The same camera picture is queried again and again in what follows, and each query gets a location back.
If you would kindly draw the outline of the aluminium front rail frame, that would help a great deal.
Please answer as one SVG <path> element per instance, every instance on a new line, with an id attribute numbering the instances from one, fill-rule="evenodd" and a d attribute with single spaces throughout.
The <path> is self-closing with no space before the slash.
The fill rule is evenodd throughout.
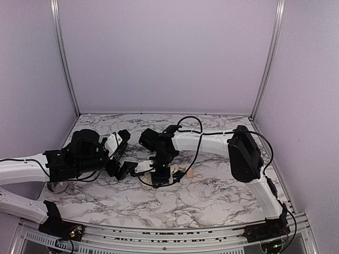
<path id="1" fill-rule="evenodd" d="M 290 233 L 254 240 L 261 222 L 191 229 L 123 228 L 83 224 L 80 240 L 62 241 L 21 220 L 10 253 L 318 253 L 304 213 L 288 216 Z"/>

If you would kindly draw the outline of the clear glass cup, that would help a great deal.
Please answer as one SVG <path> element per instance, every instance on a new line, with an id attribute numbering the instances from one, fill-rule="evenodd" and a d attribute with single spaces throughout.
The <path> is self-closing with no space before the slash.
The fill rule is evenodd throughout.
<path id="1" fill-rule="evenodd" d="M 53 194 L 63 193 L 69 186 L 69 182 L 48 182 L 47 190 Z"/>

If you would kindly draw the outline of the aluminium corner post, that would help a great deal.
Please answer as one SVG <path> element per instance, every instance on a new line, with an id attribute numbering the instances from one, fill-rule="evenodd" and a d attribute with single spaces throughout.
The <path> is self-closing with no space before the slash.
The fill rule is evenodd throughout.
<path id="1" fill-rule="evenodd" d="M 269 83 L 271 69 L 274 63 L 274 58 L 276 56 L 276 52 L 278 50 L 278 45 L 280 41 L 285 6 L 286 6 L 285 0 L 277 1 L 272 35 L 271 35 L 267 58 L 266 58 L 266 62 L 265 62 L 264 70 L 263 70 L 263 75 L 261 78 L 260 86 L 259 86 L 257 96 L 255 99 L 255 103 L 252 108 L 251 115 L 249 117 L 251 121 L 255 121 L 256 117 L 258 116 L 261 104 L 263 102 L 264 94 Z"/>
<path id="2" fill-rule="evenodd" d="M 76 115 L 76 118 L 78 119 L 81 116 L 81 112 L 80 112 L 79 104 L 76 98 L 75 89 L 74 89 L 71 73 L 69 70 L 69 64 L 67 60 L 66 47 L 65 47 L 63 31 L 62 31 L 62 26 L 61 26 L 59 1 L 51 0 L 50 6 L 51 6 L 52 21 L 53 21 L 53 26 L 54 26 L 55 36 L 56 36 L 56 41 L 57 41 L 57 46 L 58 46 L 58 52 L 60 55 L 61 67 L 63 70 L 70 102 L 72 104 L 72 108 Z"/>

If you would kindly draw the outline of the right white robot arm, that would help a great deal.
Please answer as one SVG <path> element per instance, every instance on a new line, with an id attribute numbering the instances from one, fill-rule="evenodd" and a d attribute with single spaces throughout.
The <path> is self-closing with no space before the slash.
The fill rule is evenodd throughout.
<path id="1" fill-rule="evenodd" d="M 244 125 L 233 130 L 204 132 L 184 130 L 180 123 L 169 125 L 164 131 L 146 129 L 139 138 L 139 144 L 155 156 L 140 162 L 135 173 L 149 172 L 150 187 L 167 187 L 179 182 L 171 176 L 170 163 L 181 151 L 205 152 L 225 156 L 230 162 L 233 178 L 246 184 L 259 202 L 266 223 L 286 223 L 288 209 L 278 198 L 273 181 L 266 174 L 261 151 L 253 135 Z"/>

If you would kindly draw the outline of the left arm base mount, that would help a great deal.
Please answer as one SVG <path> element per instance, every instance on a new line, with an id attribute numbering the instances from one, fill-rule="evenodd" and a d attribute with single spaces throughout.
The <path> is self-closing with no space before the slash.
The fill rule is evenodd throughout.
<path id="1" fill-rule="evenodd" d="M 80 242 L 84 233 L 84 225 L 64 221 L 61 218 L 58 207 L 50 201 L 43 201 L 47 207 L 47 219 L 38 227 L 39 232 L 49 234 L 62 239 Z"/>

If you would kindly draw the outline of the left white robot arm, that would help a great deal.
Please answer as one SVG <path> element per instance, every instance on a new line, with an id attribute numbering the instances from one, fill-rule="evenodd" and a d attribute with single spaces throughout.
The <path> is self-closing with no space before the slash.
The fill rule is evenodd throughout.
<path id="1" fill-rule="evenodd" d="M 1 159 L 1 185 L 28 182 L 91 183 L 106 171 L 118 173 L 119 160 L 131 134 L 120 130 L 99 135 L 91 129 L 81 129 L 72 135 L 68 145 L 60 150 L 47 150 L 37 155 Z M 57 205 L 50 201 L 34 201 L 1 189 L 1 212 L 38 224 L 61 221 Z"/>

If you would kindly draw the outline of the beige and black folding umbrella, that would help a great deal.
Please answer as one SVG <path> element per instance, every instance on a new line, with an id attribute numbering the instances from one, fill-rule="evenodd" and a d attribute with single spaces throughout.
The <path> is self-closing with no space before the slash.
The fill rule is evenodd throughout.
<path id="1" fill-rule="evenodd" d="M 147 188 L 161 188 L 161 187 L 169 187 L 176 183 L 179 183 L 181 179 L 193 179 L 193 178 L 201 178 L 201 174 L 194 174 L 193 169 L 190 168 L 188 170 L 188 164 L 174 164 L 170 166 L 170 178 L 168 183 L 153 183 L 151 179 L 150 173 L 146 173 L 143 176 L 138 176 L 138 180 Z"/>

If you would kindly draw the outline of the left aluminium corner post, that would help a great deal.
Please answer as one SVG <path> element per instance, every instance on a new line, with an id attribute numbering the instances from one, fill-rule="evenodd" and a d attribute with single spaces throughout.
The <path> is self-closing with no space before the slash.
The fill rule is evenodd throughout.
<path id="1" fill-rule="evenodd" d="M 57 46 L 58 46 L 58 52 L 60 55 L 61 67 L 63 70 L 70 102 L 72 104 L 72 108 L 76 115 L 76 118 L 78 119 L 81 116 L 81 112 L 80 112 L 79 104 L 76 98 L 75 89 L 74 89 L 71 73 L 69 70 L 69 64 L 67 60 L 66 47 L 65 47 L 63 31 L 62 31 L 62 26 L 61 26 L 59 1 L 51 0 L 50 6 L 51 6 L 52 21 L 53 21 L 53 26 L 54 26 L 55 36 L 56 36 L 56 41 L 57 41 Z"/>

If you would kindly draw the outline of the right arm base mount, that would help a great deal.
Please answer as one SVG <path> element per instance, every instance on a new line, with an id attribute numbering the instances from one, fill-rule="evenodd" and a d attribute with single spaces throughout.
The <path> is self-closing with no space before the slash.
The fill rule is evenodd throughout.
<path id="1" fill-rule="evenodd" d="M 243 236 L 251 243 L 288 235 L 290 232 L 287 215 L 281 214 L 278 219 L 265 219 L 264 223 L 246 226 Z"/>

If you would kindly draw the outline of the right aluminium corner post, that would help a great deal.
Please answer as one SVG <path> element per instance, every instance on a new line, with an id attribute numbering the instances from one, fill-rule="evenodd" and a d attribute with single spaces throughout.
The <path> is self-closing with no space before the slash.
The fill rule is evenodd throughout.
<path id="1" fill-rule="evenodd" d="M 257 96 L 255 99 L 255 103 L 252 108 L 251 115 L 249 117 L 251 121 L 255 121 L 256 117 L 258 116 L 261 104 L 263 102 L 264 94 L 269 83 L 271 69 L 274 63 L 274 58 L 276 56 L 276 52 L 278 50 L 278 45 L 280 41 L 285 6 L 286 6 L 285 0 L 277 1 L 272 35 L 271 35 L 267 58 L 266 58 L 266 62 L 265 62 L 264 70 L 263 70 L 263 75 L 261 78 L 260 86 L 259 86 Z"/>

